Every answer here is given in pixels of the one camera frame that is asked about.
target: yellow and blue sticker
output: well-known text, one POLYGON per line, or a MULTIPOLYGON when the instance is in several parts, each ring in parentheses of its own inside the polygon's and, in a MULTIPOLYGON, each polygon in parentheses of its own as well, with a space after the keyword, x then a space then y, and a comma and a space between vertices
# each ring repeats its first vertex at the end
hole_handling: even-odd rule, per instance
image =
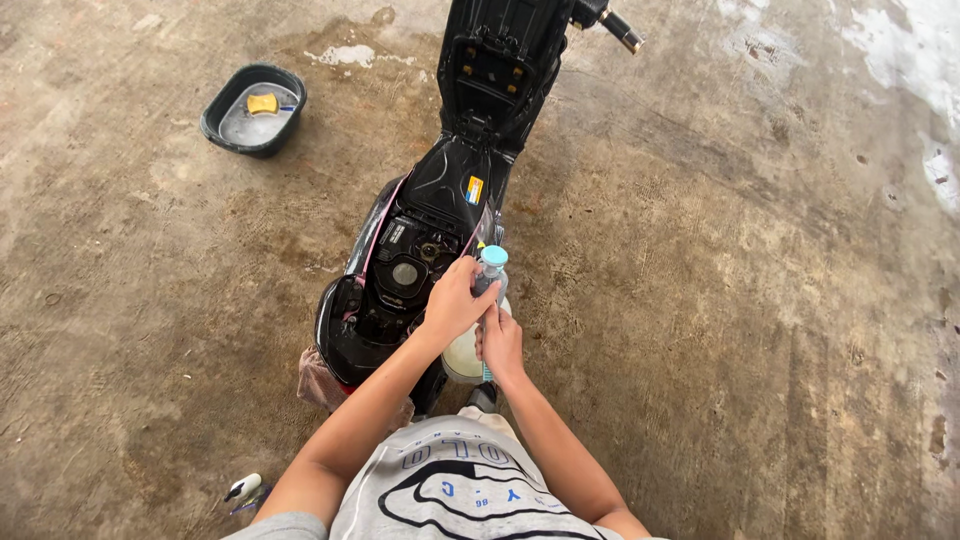
POLYGON ((483 181, 475 176, 471 176, 470 183, 467 184, 467 202, 472 205, 480 204, 481 191, 483 191, 483 181))

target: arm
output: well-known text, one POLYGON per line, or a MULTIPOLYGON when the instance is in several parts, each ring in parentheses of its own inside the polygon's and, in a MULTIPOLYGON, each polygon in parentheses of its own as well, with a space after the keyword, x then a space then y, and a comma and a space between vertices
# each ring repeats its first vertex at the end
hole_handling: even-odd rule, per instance
POLYGON ((477 299, 470 295, 479 271, 472 258, 450 265, 430 293, 423 324, 310 437, 254 522, 299 511, 316 515, 330 530, 347 487, 383 440, 423 371, 496 302, 499 286, 477 299))
POLYGON ((503 309, 486 313, 477 354, 503 390, 510 409, 546 479, 550 493, 578 518, 609 528, 627 540, 650 536, 630 512, 613 481, 570 431, 523 370, 523 331, 503 309))

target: yellow sponge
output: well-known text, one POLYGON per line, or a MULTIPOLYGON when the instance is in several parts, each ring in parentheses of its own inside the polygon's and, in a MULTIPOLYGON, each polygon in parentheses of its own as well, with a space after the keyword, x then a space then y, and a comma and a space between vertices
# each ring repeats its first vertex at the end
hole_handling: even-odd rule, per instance
POLYGON ((250 114, 257 114, 258 112, 272 112, 276 114, 278 109, 279 104, 276 102, 276 96, 274 96, 273 93, 265 96, 247 96, 247 110, 250 111, 250 114))

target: black scooter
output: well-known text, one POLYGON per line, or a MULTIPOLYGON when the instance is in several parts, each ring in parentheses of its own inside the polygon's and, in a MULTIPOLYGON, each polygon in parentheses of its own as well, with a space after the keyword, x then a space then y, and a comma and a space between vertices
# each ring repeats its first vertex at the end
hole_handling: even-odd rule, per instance
MULTIPOLYGON (((317 351, 347 393, 422 322, 454 260, 500 244, 510 170, 560 73, 566 25, 597 22, 634 54, 643 44, 607 0, 453 0, 437 66, 440 138, 384 186, 318 306, 317 351)), ((415 417, 445 383, 437 358, 410 394, 415 417)))

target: gray t-shirt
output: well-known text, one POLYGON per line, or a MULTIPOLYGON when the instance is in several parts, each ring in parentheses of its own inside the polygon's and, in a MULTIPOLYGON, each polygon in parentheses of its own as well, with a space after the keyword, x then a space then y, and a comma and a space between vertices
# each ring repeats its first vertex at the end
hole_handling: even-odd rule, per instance
MULTIPOLYGON (((577 518, 550 492, 514 439, 463 416, 397 431, 376 447, 347 488, 329 538, 563 536, 623 540, 577 518)), ((229 540, 326 540, 312 514, 277 514, 229 540)))

